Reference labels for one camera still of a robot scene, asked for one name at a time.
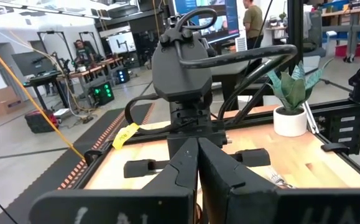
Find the grey workbench shelving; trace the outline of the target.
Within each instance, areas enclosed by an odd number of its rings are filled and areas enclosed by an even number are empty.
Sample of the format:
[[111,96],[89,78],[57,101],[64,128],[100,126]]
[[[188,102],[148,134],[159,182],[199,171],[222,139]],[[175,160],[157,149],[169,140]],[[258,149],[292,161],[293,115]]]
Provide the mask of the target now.
[[359,55],[360,44],[360,0],[332,0],[325,2],[318,8],[321,18],[327,22],[323,26],[323,32],[336,32],[333,36],[336,41],[347,40],[346,55],[344,62],[352,63]]

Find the red and black bag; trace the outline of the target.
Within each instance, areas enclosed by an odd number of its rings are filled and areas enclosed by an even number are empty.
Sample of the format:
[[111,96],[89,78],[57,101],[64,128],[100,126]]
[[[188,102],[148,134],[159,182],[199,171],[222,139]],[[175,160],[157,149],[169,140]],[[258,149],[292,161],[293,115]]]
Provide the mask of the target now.
[[[58,128],[59,123],[56,119],[56,117],[53,115],[53,111],[51,110],[44,110],[44,113],[47,115],[48,119],[51,121],[51,123]],[[47,133],[54,131],[53,127],[49,125],[49,123],[45,120],[45,118],[42,116],[42,114],[39,111],[32,111],[30,113],[27,113],[24,116],[28,127],[30,130],[35,133]]]

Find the computer case with green lights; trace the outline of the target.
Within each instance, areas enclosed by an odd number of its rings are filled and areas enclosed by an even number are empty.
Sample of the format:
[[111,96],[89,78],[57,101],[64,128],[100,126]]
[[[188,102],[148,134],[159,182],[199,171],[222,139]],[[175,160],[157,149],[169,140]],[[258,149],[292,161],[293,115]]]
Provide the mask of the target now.
[[91,87],[91,95],[96,105],[103,106],[114,100],[110,82]]

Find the large wall display screen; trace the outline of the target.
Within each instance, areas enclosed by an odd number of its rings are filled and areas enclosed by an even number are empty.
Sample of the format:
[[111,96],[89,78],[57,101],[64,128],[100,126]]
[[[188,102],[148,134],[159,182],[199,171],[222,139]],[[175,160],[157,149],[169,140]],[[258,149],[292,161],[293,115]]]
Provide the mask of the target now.
[[200,35],[206,38],[209,44],[239,37],[236,0],[173,0],[173,10],[180,15],[203,7],[214,9],[217,13],[216,22],[212,26],[200,30]]

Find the snake plant in white pot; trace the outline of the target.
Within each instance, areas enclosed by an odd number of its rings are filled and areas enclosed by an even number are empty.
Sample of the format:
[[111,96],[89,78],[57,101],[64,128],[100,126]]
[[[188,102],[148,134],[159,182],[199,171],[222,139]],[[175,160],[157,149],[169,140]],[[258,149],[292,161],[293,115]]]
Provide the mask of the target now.
[[267,74],[271,81],[270,88],[282,103],[282,106],[273,110],[274,131],[278,135],[297,137],[308,130],[313,134],[319,133],[307,100],[314,86],[320,81],[326,66],[327,64],[324,64],[322,68],[307,75],[303,63],[300,62],[292,73],[282,72],[280,77],[273,71]]

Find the cardboard box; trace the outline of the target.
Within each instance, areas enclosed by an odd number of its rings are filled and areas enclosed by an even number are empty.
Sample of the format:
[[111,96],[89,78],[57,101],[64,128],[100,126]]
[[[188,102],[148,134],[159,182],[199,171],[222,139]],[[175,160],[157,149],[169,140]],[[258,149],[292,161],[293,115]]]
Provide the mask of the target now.
[[15,112],[25,106],[11,86],[0,89],[0,116]]

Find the seated person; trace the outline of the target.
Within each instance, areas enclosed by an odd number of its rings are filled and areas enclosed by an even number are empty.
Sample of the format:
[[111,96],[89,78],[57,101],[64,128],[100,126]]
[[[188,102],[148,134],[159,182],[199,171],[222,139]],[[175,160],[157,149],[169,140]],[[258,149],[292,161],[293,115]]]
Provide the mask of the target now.
[[95,64],[95,58],[89,47],[87,47],[81,40],[75,41],[76,45],[76,58],[77,65],[84,65],[89,67]]

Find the black hazard-striped floor mat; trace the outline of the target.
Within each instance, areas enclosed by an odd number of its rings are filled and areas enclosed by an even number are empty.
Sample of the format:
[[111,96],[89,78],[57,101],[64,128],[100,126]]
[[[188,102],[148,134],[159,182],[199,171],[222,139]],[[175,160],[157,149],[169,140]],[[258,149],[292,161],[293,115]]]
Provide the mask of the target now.
[[[74,142],[74,147],[81,154],[89,150],[100,151],[126,124],[123,109],[109,110]],[[87,168],[86,162],[67,148],[49,150],[52,152],[62,155],[1,210],[0,224],[25,224],[31,203],[39,195],[51,190],[71,189],[79,181]]]

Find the black round desk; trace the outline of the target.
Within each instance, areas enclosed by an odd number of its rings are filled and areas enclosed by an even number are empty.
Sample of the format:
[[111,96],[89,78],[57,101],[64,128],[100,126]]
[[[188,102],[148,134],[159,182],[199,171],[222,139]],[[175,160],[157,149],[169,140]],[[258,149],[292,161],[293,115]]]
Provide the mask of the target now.
[[69,108],[67,96],[63,90],[62,84],[57,80],[58,78],[58,72],[50,73],[48,75],[41,75],[37,77],[30,78],[29,81],[22,84],[23,87],[28,88],[32,87],[37,95],[37,99],[40,102],[40,105],[44,110],[47,110],[47,106],[38,90],[39,86],[46,85],[52,83],[57,88],[59,97],[61,99],[61,102],[64,106],[64,108]]

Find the black box with white labels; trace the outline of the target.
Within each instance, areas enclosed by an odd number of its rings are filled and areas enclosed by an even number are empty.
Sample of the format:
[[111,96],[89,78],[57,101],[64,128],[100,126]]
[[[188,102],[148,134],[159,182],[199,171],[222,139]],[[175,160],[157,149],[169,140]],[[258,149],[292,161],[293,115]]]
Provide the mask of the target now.
[[349,147],[349,154],[360,153],[360,111],[321,117],[320,133],[331,142]]

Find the white-lit screen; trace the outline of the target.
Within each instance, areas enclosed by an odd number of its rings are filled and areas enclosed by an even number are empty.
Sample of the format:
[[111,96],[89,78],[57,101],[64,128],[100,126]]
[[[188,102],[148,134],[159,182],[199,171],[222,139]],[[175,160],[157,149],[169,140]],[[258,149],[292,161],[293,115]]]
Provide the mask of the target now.
[[107,38],[112,53],[122,54],[136,51],[136,45],[131,32],[121,32]]

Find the black desk monitor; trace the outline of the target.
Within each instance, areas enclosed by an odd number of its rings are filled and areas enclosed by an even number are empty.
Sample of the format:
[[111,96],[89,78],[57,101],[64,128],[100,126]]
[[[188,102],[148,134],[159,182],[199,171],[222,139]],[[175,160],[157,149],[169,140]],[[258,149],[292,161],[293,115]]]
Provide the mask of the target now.
[[39,75],[55,70],[55,66],[46,57],[37,52],[25,52],[12,54],[12,58],[17,64],[23,76]]

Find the computer case with blue lights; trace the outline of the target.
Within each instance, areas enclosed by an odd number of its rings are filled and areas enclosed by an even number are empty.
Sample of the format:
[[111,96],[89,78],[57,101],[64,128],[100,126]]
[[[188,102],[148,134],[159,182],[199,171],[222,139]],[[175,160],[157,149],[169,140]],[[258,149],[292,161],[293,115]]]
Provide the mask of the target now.
[[116,71],[117,84],[127,83],[130,80],[130,73],[127,68]]

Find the standing person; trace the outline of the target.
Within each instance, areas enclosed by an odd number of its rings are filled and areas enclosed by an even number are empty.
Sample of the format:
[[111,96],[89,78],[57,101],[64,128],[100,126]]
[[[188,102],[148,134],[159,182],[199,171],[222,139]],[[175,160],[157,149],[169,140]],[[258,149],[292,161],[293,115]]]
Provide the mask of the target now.
[[254,0],[243,0],[246,9],[243,18],[243,25],[246,31],[247,48],[254,49],[261,46],[264,36],[261,31],[263,26],[262,11],[259,6],[254,4]]

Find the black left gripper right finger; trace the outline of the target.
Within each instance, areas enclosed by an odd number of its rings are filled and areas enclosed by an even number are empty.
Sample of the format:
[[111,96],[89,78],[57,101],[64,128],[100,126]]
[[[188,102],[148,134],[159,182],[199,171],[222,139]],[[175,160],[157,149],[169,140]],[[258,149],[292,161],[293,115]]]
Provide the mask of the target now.
[[360,224],[360,189],[282,189],[200,138],[210,224]]

